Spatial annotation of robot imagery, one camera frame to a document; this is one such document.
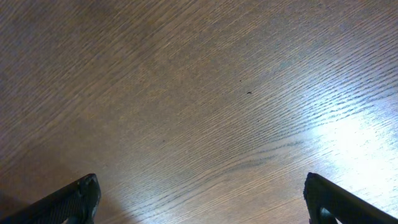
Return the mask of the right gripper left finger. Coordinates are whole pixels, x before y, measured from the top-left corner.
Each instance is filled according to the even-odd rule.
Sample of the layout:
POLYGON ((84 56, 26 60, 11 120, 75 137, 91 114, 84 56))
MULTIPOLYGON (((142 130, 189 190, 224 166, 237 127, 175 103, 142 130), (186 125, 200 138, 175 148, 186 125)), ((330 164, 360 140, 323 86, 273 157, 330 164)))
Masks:
POLYGON ((101 199, 95 174, 87 174, 1 220, 1 224, 93 224, 101 199))

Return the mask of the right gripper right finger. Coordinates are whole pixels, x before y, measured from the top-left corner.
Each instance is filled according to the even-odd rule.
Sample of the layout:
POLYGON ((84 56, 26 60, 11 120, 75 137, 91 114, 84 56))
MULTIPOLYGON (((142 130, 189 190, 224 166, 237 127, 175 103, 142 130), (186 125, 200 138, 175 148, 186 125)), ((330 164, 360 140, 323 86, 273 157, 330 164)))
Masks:
POLYGON ((397 218, 313 172, 307 174, 303 197, 307 204, 311 224, 397 224, 397 218))

